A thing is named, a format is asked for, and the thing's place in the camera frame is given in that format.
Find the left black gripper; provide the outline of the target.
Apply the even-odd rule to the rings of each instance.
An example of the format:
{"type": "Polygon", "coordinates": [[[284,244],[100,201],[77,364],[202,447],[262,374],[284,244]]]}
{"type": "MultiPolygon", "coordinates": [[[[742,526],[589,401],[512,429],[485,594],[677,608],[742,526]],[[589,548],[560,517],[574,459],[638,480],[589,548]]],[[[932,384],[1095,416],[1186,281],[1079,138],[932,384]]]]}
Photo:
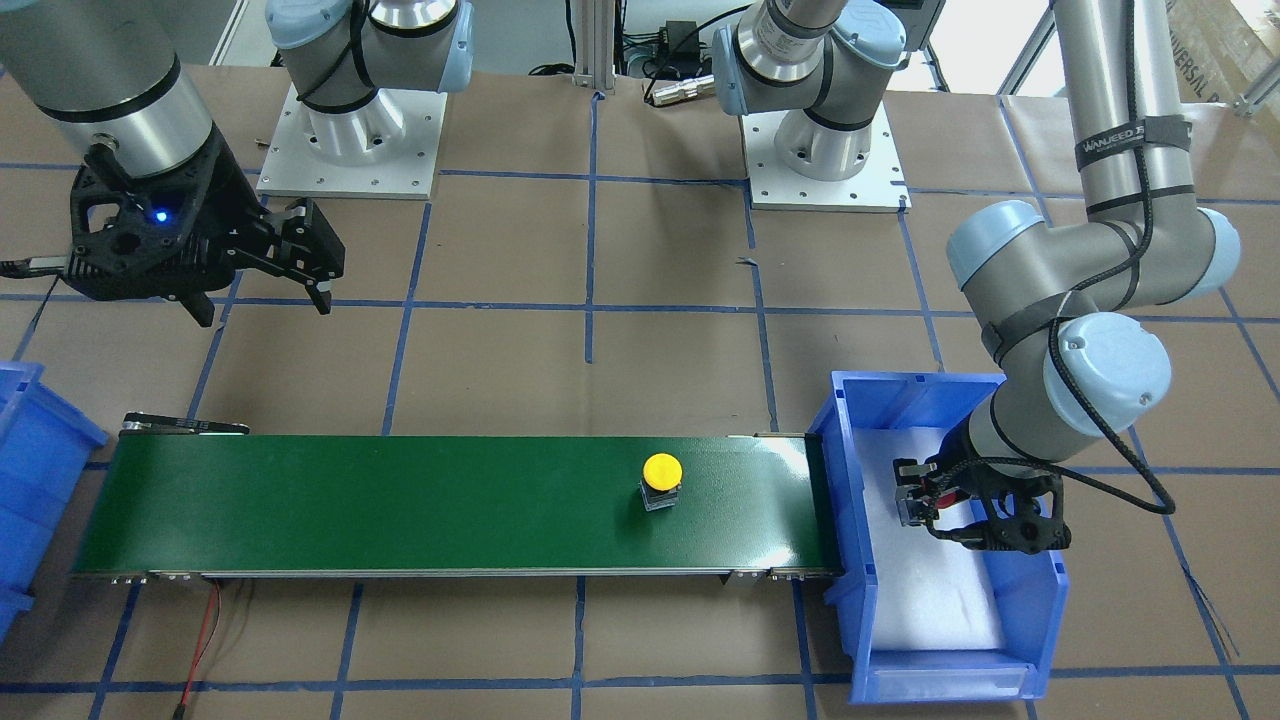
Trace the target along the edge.
{"type": "Polygon", "coordinates": [[[937,539],[955,541],[969,550],[1038,553],[1066,550],[1071,530],[1062,519],[1062,480],[1059,474],[1034,471],[1029,478],[1010,477],[1009,465],[977,464],[951,479],[948,493],[940,489],[937,465],[913,457],[893,460],[895,502],[904,527],[922,527],[937,539]],[[986,518],[968,527],[936,530],[940,510],[965,498],[980,501],[986,518]]]}

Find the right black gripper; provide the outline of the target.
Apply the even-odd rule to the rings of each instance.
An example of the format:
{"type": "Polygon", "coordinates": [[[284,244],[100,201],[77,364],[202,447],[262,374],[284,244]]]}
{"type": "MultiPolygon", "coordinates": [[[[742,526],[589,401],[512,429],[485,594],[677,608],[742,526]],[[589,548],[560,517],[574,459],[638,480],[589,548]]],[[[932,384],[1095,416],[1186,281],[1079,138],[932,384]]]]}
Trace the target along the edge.
{"type": "Polygon", "coordinates": [[[346,246],[312,199],[266,214],[225,138],[211,131],[177,168],[134,178],[116,152],[93,143],[70,192],[72,241],[61,278],[97,301],[174,299],[202,328],[207,296],[233,282],[232,251],[266,238],[268,265],[302,284],[323,315],[343,277],[346,246]]]}

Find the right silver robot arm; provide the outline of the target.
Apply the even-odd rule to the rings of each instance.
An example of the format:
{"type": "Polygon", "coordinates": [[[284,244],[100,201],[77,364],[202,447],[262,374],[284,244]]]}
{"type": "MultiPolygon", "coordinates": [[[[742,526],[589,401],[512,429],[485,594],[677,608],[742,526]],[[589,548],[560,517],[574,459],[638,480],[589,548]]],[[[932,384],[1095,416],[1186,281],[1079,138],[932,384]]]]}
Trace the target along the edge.
{"type": "Polygon", "coordinates": [[[430,193],[445,96],[471,79],[474,5],[270,1],[265,18],[293,96],[255,188],[142,1],[5,1],[3,64],[82,163],[65,254],[3,275],[175,301],[206,327],[209,295],[255,269],[328,314],[346,249],[312,192],[430,193]]]}

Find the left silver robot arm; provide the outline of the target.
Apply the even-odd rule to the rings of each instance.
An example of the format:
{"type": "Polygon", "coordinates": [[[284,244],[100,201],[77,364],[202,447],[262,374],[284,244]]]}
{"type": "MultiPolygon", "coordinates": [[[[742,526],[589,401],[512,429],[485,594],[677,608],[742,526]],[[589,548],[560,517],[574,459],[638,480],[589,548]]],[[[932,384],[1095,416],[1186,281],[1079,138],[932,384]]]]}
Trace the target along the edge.
{"type": "MultiPolygon", "coordinates": [[[[1196,199],[1164,4],[1056,1],[1051,13],[1087,219],[1048,225],[1005,201],[950,236],[954,279],[1005,379],[933,456],[893,462],[900,521],[977,551],[1066,548],[1068,478],[1174,511],[1121,438],[1171,384],[1166,348],[1126,309],[1219,290],[1242,252],[1229,219],[1196,199]]],[[[905,31],[876,1],[756,1],[710,55],[724,113],[783,111],[785,163],[842,181],[905,63],[905,31]]]]}

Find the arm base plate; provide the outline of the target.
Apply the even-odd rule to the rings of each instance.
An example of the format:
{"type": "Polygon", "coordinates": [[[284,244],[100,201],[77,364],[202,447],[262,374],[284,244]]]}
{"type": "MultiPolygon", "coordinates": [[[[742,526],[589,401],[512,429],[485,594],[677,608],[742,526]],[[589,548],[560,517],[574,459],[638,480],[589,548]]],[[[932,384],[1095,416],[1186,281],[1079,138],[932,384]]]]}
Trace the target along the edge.
{"type": "Polygon", "coordinates": [[[429,200],[447,94],[383,88],[344,114],[288,91],[256,184],[273,197],[429,200]]]}
{"type": "Polygon", "coordinates": [[[803,110],[740,118],[751,204],[768,210],[906,211],[911,206],[887,111],[844,132],[803,110]]]}

